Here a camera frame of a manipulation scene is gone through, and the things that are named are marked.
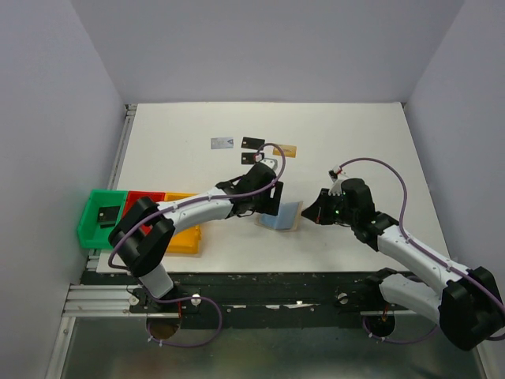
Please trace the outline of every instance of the orange bin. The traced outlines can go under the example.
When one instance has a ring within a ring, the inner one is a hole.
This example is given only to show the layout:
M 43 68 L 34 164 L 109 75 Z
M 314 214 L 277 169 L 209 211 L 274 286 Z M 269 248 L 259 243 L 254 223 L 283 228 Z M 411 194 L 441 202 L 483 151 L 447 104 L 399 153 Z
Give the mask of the orange bin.
M 165 193 L 164 201 L 177 201 L 186 197 L 195 196 L 195 193 Z M 190 227 L 185 231 L 177 233 L 170 240 L 170 244 L 166 248 L 168 253 L 183 253 L 183 254 L 198 254 L 200 240 L 202 239 L 202 232 L 200 225 Z

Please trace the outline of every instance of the yellow card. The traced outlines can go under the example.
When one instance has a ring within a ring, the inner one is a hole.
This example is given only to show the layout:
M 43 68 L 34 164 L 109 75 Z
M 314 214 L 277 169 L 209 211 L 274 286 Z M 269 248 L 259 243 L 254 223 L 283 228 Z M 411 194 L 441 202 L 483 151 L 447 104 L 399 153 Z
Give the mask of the yellow card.
M 280 144 L 279 147 L 284 151 L 285 156 L 290 158 L 295 158 L 297 156 L 297 147 L 291 146 L 290 144 Z M 274 148 L 274 156 L 280 156 L 281 152 Z

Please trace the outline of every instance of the white wall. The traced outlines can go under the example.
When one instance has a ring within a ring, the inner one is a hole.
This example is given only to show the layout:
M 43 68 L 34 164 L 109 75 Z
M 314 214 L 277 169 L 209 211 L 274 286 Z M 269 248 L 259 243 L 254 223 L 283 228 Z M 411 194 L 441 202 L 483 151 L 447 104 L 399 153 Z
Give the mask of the white wall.
M 492 270 L 505 297 L 503 0 L 466 1 L 406 114 L 451 255 Z
M 31 379 L 83 268 L 77 222 L 124 107 L 67 0 L 2 2 L 0 36 L 0 377 Z
M 405 101 L 462 0 L 72 0 L 124 100 Z

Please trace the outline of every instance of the white cylinder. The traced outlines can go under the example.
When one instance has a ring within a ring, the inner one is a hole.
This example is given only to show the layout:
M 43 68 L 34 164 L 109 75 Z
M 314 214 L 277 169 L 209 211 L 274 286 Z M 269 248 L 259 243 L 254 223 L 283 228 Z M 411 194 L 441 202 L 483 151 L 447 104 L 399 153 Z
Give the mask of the white cylinder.
M 174 288 L 174 282 L 168 276 L 161 263 L 148 274 L 141 276 L 139 280 L 155 298 L 161 298 Z

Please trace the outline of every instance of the tabletop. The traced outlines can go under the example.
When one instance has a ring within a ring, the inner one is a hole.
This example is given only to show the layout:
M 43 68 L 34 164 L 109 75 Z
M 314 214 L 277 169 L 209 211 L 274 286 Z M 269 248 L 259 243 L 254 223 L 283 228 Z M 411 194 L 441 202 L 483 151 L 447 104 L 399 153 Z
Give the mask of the tabletop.
M 233 148 L 211 149 L 211 139 L 233 138 Z M 428 186 L 399 103 L 164 103 L 139 104 L 118 180 L 119 190 L 201 193 L 235 178 L 243 137 L 297 146 L 286 158 L 282 202 L 309 206 L 331 186 L 328 170 L 367 156 L 396 168 L 409 190 L 407 230 L 448 256 Z M 265 150 L 267 156 L 271 149 Z M 354 163 L 347 176 L 363 178 L 377 210 L 398 218 L 402 190 L 375 163 Z M 255 225 L 255 216 L 202 225 L 198 256 L 167 254 L 168 272 L 374 272 L 399 263 L 360 243 L 349 228 L 301 219 L 296 231 Z M 109 268 L 100 254 L 97 272 Z

